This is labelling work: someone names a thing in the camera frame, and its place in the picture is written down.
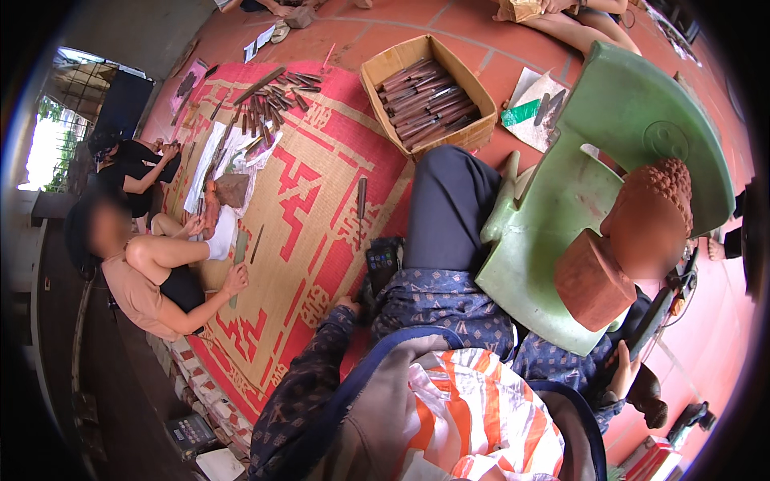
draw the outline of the person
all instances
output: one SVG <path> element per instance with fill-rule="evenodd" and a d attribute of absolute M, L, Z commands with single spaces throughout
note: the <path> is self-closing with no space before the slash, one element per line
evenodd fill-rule
<path fill-rule="evenodd" d="M 576 15 L 564 13 L 575 5 L 579 5 Z M 524 20 L 521 24 L 575 47 L 585 57 L 595 40 L 641 55 L 631 37 L 608 15 L 624 13 L 628 0 L 542 0 L 541 7 L 542 16 Z M 493 19 L 501 20 L 497 15 Z"/>
<path fill-rule="evenodd" d="M 210 299 L 188 264 L 227 259 L 236 228 L 235 212 L 223 206 L 213 237 L 189 240 L 203 230 L 198 216 L 184 226 L 165 214 L 153 219 L 156 235 L 132 235 L 126 197 L 108 185 L 89 188 L 65 219 L 65 244 L 82 272 L 100 265 L 118 306 L 132 322 L 156 336 L 176 341 L 199 331 L 231 297 L 249 285 L 246 265 L 227 273 Z"/>
<path fill-rule="evenodd" d="M 127 194 L 134 219 L 144 217 L 152 208 L 150 187 L 156 182 L 170 183 L 182 161 L 178 144 L 162 145 L 162 139 L 154 144 L 139 139 L 120 140 L 112 132 L 94 132 L 89 137 L 88 148 L 99 166 L 97 179 Z M 160 149 L 162 156 L 155 154 Z M 145 165 L 143 161 L 155 166 Z"/>
<path fill-rule="evenodd" d="M 732 213 L 733 219 L 743 217 L 743 202 L 746 197 L 744 190 L 735 197 L 735 211 Z M 712 261 L 723 261 L 726 259 L 735 259 L 743 256 L 743 228 L 738 227 L 725 233 L 725 243 L 716 239 L 708 239 L 708 258 Z"/>
<path fill-rule="evenodd" d="M 408 359 L 417 359 L 431 351 L 435 351 L 434 357 L 456 359 L 457 356 L 468 356 L 465 350 L 476 349 L 473 356 L 484 357 L 487 360 L 484 365 L 492 366 L 485 372 L 501 370 L 493 379 L 468 380 L 480 383 L 472 385 L 477 392 L 496 386 L 496 382 L 511 376 L 519 376 L 527 382 L 555 382 L 581 392 L 598 374 L 598 369 L 604 367 L 608 358 L 617 356 L 618 369 L 601 393 L 601 398 L 588 400 L 596 419 L 590 429 L 595 429 L 597 436 L 601 437 L 600 433 L 607 429 L 608 420 L 623 407 L 640 359 L 630 360 L 623 340 L 618 342 L 611 354 L 612 342 L 607 336 L 589 356 L 568 353 L 518 325 L 475 285 L 475 274 L 484 264 L 490 249 L 482 245 L 480 231 L 492 212 L 500 183 L 501 176 L 494 169 L 456 146 L 436 147 L 420 160 L 410 200 L 403 269 L 377 296 L 377 305 L 381 306 L 381 310 L 371 327 L 376 344 L 359 363 L 359 368 L 379 366 L 381 362 L 391 371 L 395 369 L 393 376 L 400 381 L 383 384 L 388 390 L 388 402 L 403 410 L 413 405 L 413 401 L 409 400 L 412 396 L 409 391 L 414 386 L 412 380 L 407 383 L 407 379 L 411 379 L 414 369 L 422 368 L 414 364 L 410 366 L 408 362 L 386 362 L 382 358 L 370 362 L 369 358 L 381 355 L 385 349 L 397 349 L 393 346 L 406 344 L 412 332 L 427 329 L 431 334 L 440 334 L 445 340 L 440 343 L 441 346 L 446 349 L 449 344 L 450 348 L 454 346 L 454 350 L 439 352 L 425 349 L 426 344 L 423 343 L 420 348 L 404 348 L 406 352 L 402 354 Z M 326 404 L 336 399 L 336 391 L 340 388 L 340 363 L 353 327 L 359 322 L 359 312 L 359 304 L 350 297 L 337 300 L 307 347 L 291 362 L 254 425 L 249 479 L 292 479 L 286 474 L 286 469 L 291 468 L 282 465 L 282 459 L 307 447 L 297 445 L 305 439 L 305 432 L 312 433 L 316 443 L 321 442 L 317 438 L 322 429 L 317 426 L 326 419 Z M 371 380 L 359 379 L 354 372 L 348 376 L 348 379 L 351 378 L 355 378 L 350 381 L 354 385 L 373 384 Z M 353 393 L 350 398 L 356 399 L 357 396 L 358 393 Z M 329 409 L 342 409 L 340 406 L 348 406 L 347 402 L 335 401 Z M 344 412 L 348 413 L 351 407 L 345 409 Z M 418 417 L 432 419 L 427 412 Z M 511 436 L 521 432 L 521 425 L 518 424 L 511 423 L 507 428 Z M 372 439 L 366 442 L 367 445 L 369 443 L 385 446 Z M 362 476 L 357 479 L 365 477 L 363 473 L 359 474 Z"/>
<path fill-rule="evenodd" d="M 222 13 L 234 12 L 237 8 L 249 13 L 267 9 L 276 17 L 286 17 L 294 11 L 294 7 L 281 5 L 275 0 L 214 0 L 214 2 Z"/>

